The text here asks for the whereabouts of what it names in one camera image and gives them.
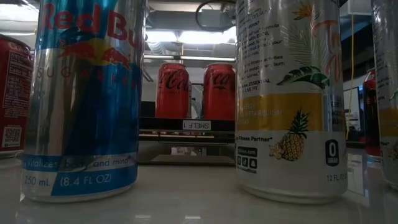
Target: red coke can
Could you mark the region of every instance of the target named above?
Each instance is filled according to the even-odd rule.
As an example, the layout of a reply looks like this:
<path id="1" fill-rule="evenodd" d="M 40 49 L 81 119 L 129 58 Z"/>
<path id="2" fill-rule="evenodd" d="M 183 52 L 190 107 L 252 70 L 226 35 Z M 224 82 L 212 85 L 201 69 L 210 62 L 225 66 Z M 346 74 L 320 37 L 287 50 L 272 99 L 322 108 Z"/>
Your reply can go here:
<path id="1" fill-rule="evenodd" d="M 235 120 L 235 72 L 232 65 L 207 66 L 203 90 L 203 118 Z"/>
<path id="2" fill-rule="evenodd" d="M 363 83 L 365 150 L 369 156 L 380 157 L 379 120 L 376 96 L 376 70 L 370 69 Z"/>
<path id="3" fill-rule="evenodd" d="M 0 157 L 24 148 L 32 67 L 29 46 L 0 35 Z"/>
<path id="4" fill-rule="evenodd" d="M 189 103 L 187 69 L 179 63 L 163 64 L 157 76 L 155 117 L 185 119 Z"/>

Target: shelf label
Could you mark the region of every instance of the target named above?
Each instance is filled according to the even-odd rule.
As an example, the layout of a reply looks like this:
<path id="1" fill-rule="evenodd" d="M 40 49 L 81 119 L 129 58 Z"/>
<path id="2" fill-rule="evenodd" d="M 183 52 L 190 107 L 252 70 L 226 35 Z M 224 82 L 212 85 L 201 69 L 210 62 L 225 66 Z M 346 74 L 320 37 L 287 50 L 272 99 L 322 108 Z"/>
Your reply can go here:
<path id="1" fill-rule="evenodd" d="M 211 131 L 211 121 L 184 120 L 183 130 Z"/>

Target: yellow label band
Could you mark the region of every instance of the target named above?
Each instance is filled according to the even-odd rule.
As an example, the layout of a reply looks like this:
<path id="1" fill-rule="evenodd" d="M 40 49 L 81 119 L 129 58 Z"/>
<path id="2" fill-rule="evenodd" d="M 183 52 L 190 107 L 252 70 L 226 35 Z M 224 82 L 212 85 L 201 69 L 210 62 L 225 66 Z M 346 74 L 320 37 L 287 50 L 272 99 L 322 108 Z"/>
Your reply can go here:
<path id="1" fill-rule="evenodd" d="M 379 111 L 380 135 L 398 136 L 398 109 L 390 108 Z"/>
<path id="2" fill-rule="evenodd" d="M 300 111 L 308 114 L 308 131 L 322 130 L 322 94 L 254 96 L 238 102 L 237 130 L 288 130 Z"/>

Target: white table surface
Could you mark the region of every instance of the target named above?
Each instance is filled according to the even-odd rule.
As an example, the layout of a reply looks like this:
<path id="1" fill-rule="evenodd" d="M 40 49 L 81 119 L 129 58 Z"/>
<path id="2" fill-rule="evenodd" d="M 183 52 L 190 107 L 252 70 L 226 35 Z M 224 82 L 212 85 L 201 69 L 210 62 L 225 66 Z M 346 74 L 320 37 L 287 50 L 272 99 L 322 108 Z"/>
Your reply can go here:
<path id="1" fill-rule="evenodd" d="M 19 161 L 0 160 L 0 223 L 398 224 L 398 192 L 384 183 L 378 163 L 357 160 L 359 166 L 349 172 L 350 188 L 357 193 L 317 206 L 249 195 L 237 185 L 233 167 L 190 166 L 141 166 L 132 189 L 111 198 L 38 203 L 19 192 Z"/>

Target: yellow cable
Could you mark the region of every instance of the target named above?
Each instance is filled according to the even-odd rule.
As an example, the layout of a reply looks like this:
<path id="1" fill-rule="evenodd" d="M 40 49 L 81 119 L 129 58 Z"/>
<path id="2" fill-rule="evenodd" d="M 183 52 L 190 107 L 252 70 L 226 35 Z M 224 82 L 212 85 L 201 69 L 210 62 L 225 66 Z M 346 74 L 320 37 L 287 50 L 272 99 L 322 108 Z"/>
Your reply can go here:
<path id="1" fill-rule="evenodd" d="M 349 110 L 348 110 L 348 123 L 351 119 L 351 103 L 353 100 L 353 85 L 354 85 L 354 14 L 351 15 L 351 89 L 349 91 Z M 347 135 L 346 140 L 348 140 L 349 124 L 347 124 Z"/>

